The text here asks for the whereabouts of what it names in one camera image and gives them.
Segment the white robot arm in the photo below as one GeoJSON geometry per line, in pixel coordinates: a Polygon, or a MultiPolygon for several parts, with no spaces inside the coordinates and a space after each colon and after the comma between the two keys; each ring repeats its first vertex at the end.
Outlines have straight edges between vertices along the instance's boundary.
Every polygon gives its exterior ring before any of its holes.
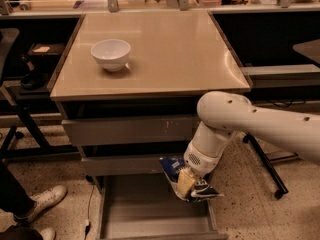
{"type": "Polygon", "coordinates": [[[320,164],[320,116],[256,107],[242,95],[209,92],[197,104],[200,124],[184,153],[177,195],[207,198],[203,177],[214,170],[238,132],[251,134],[301,158],[320,164]]]}

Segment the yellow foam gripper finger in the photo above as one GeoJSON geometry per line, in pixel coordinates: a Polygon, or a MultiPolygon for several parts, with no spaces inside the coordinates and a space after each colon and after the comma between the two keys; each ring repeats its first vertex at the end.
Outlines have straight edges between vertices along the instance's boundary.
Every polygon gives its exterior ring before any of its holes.
{"type": "Polygon", "coordinates": [[[177,191],[185,197],[188,192],[192,189],[197,181],[197,176],[194,174],[191,168],[184,168],[179,172],[177,191]]]}

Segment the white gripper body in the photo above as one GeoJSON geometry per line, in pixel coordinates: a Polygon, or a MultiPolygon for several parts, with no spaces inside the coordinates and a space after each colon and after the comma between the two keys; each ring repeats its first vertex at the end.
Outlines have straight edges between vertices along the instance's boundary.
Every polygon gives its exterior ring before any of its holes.
{"type": "Polygon", "coordinates": [[[206,154],[198,151],[192,143],[189,143],[184,153],[185,164],[199,177],[204,177],[211,173],[217,166],[220,158],[220,151],[206,154]]]}

